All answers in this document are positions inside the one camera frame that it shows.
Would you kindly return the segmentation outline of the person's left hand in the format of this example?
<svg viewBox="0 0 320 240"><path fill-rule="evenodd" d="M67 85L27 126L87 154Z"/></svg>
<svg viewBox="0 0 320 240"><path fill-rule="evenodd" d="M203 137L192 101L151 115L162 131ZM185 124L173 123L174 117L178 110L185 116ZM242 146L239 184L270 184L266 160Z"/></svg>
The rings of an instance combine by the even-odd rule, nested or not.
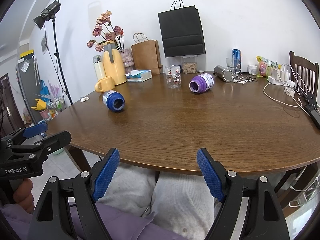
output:
<svg viewBox="0 0 320 240"><path fill-rule="evenodd" d="M34 211L34 197L31 193L33 189L33 183L30 179L26 178L22 181L19 187L16 189L13 199L21 206L27 213L33 213Z"/></svg>

